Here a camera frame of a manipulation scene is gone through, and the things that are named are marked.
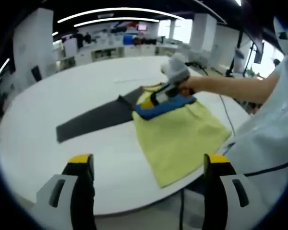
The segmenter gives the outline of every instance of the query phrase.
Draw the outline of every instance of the ceiling light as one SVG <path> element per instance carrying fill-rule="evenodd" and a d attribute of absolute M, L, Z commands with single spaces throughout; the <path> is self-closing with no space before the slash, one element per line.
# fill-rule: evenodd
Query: ceiling light
<path fill-rule="evenodd" d="M 6 59 L 6 61 L 3 63 L 3 65 L 1 66 L 1 68 L 0 68 L 0 74 L 1 74 L 1 72 L 2 72 L 2 70 L 4 69 L 4 67 L 7 65 L 7 63 L 10 61 L 10 59 L 8 58 L 8 59 Z"/>
<path fill-rule="evenodd" d="M 106 21 L 117 21 L 117 20 L 125 20 L 125 21 L 147 21 L 147 22 L 154 22 L 158 23 L 160 20 L 157 19 L 149 19 L 149 18 L 131 18 L 131 17 L 121 17 L 121 18 L 104 18 L 104 19 L 97 19 L 93 21 L 88 21 L 85 23 L 79 23 L 74 25 L 74 27 L 78 27 L 81 25 L 91 24 L 91 23 L 99 23 L 99 22 L 106 22 Z"/>
<path fill-rule="evenodd" d="M 241 0 L 235 0 L 235 1 L 239 6 L 241 6 Z"/>
<path fill-rule="evenodd" d="M 165 16 L 169 16 L 172 18 L 176 18 L 176 19 L 180 19 L 180 20 L 184 20 L 184 18 L 176 16 L 174 14 L 171 13 L 165 13 L 162 11 L 155 11 L 155 10 L 150 10 L 150 9 L 143 9 L 143 8 L 133 8 L 133 7 L 114 7 L 114 8 L 104 8 L 104 9 L 98 9 L 98 10 L 92 10 L 92 11 L 86 11 L 86 12 L 82 12 L 82 13 L 78 13 L 78 14 L 74 14 L 72 16 L 63 18 L 61 20 L 58 20 L 58 23 L 62 23 L 66 20 L 69 20 L 71 18 L 76 18 L 85 14 L 90 14 L 90 13 L 98 13 L 98 12 L 104 12 L 104 11 L 143 11 L 143 12 L 150 12 L 150 13 L 158 13 L 158 14 L 162 14 Z"/>

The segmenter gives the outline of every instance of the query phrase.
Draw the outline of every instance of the desk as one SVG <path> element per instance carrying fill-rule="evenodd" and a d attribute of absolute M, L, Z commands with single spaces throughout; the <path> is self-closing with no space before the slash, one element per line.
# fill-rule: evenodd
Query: desk
<path fill-rule="evenodd" d="M 57 73 L 19 94 L 0 125 L 0 166 L 11 189 L 35 202 L 42 185 L 61 173 L 68 159 L 84 153 L 94 154 L 95 159 L 96 215 L 146 206 L 198 178 L 203 168 L 159 188 L 132 122 L 62 144 L 56 141 L 57 125 L 140 85 L 165 81 L 160 65 L 167 59 L 129 57 L 95 62 Z M 201 92 L 196 97 L 230 129 L 218 95 Z M 234 100 L 224 97 L 224 101 L 237 129 L 249 116 Z"/>
<path fill-rule="evenodd" d="M 142 56 L 165 56 L 167 53 L 175 53 L 178 46 L 171 44 L 159 45 L 99 45 L 84 46 L 74 56 L 75 65 L 86 65 L 91 62 L 112 58 L 130 58 Z"/>

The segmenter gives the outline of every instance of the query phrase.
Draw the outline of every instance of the white pillar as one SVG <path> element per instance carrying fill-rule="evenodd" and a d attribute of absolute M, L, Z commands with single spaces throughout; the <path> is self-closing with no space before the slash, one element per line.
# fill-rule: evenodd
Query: white pillar
<path fill-rule="evenodd" d="M 196 52 L 212 51 L 216 34 L 216 19 L 209 14 L 197 13 L 192 24 L 190 47 Z"/>
<path fill-rule="evenodd" d="M 176 20 L 171 20 L 171 24 L 169 25 L 169 39 L 173 39 L 174 36 L 174 30 L 175 30 L 175 21 Z"/>
<path fill-rule="evenodd" d="M 42 78 L 54 62 L 52 37 L 53 11 L 39 8 L 14 30 L 13 54 L 18 86 L 23 91 L 35 83 L 31 69 L 39 67 Z"/>

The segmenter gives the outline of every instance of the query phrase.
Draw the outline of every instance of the monitor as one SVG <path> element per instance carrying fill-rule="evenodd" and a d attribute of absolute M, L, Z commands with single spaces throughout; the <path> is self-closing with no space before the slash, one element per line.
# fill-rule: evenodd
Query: monitor
<path fill-rule="evenodd" d="M 147 25 L 139 23 L 137 30 L 138 31 L 147 31 Z"/>

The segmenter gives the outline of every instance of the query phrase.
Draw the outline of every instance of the yellow cloth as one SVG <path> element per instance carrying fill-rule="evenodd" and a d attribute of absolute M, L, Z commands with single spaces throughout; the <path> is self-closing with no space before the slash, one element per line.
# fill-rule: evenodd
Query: yellow cloth
<path fill-rule="evenodd" d="M 151 92 L 144 92 L 138 104 Z M 220 121 L 199 101 L 149 121 L 132 114 L 137 136 L 160 187 L 199 168 L 205 153 L 215 153 L 230 137 Z"/>

